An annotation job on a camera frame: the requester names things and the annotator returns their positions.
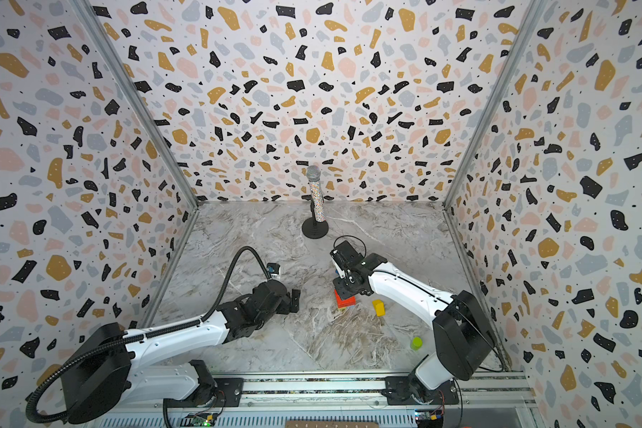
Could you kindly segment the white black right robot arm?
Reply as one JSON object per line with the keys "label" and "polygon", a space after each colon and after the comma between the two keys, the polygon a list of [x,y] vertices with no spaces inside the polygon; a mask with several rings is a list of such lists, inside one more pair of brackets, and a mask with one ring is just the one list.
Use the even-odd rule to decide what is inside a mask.
{"label": "white black right robot arm", "polygon": [[431,392],[450,380],[469,380],[490,353],[494,334],[476,297],[431,287],[375,253],[361,255],[347,241],[330,251],[338,276],[335,291],[346,300],[358,294],[387,298],[424,321],[435,351],[408,377],[413,394]]}

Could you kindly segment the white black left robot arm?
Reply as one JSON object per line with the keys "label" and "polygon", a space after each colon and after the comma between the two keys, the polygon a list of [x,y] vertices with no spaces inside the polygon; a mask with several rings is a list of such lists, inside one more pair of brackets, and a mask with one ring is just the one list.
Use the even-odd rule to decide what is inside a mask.
{"label": "white black left robot arm", "polygon": [[300,298],[299,290],[271,279],[250,294],[219,304],[208,319],[127,331],[117,323],[100,327],[69,359],[73,366],[61,377],[66,422],[84,424],[134,401],[208,403],[219,390],[201,360],[160,376],[150,374],[149,368],[179,354],[247,338],[271,317],[298,312]]}

